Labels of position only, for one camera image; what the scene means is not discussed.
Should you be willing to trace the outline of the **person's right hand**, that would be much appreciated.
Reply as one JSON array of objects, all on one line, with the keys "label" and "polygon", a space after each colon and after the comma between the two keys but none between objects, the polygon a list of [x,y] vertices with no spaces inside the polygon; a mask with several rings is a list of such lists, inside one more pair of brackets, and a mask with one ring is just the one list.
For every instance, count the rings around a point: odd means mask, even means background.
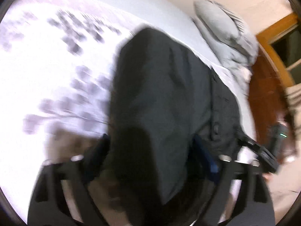
[{"label": "person's right hand", "polygon": [[294,161],[296,151],[296,137],[293,125],[286,120],[277,120],[267,131],[265,147],[275,157],[279,172],[282,165]]}]

